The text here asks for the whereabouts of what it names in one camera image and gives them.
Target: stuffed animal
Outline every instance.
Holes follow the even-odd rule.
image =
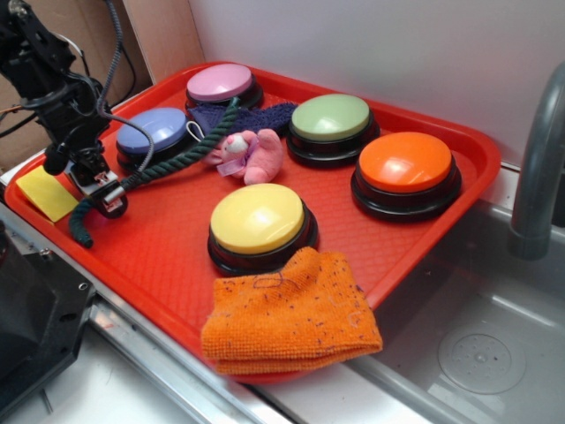
[[[223,177],[242,178],[246,186],[268,183],[283,166],[283,144],[275,131],[243,131],[228,136],[203,163],[216,165]]]

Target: sink basin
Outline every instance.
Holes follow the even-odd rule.
[[[522,261],[509,218],[477,203],[377,308],[384,350],[350,363],[433,422],[565,417],[565,232]]]

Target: white wall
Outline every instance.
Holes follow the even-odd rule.
[[[519,164],[565,60],[564,0],[190,0],[230,60],[468,125]]]

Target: yellow block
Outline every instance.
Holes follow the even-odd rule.
[[[16,184],[29,201],[54,223],[72,212],[79,204],[42,166],[19,178]]]

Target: rope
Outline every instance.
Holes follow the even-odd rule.
[[[139,186],[148,184],[159,178],[167,177],[170,174],[188,168],[195,164],[220,143],[222,138],[228,134],[230,128],[236,122],[239,99],[234,97],[226,109],[222,121],[218,124],[200,143],[190,150],[180,155],[170,158],[167,161],[157,163],[142,172],[131,175],[124,179],[120,185],[129,192]],[[93,246],[94,241],[90,237],[83,220],[87,213],[94,207],[89,199],[83,199],[72,211],[69,219],[69,230],[72,238],[86,248]]]

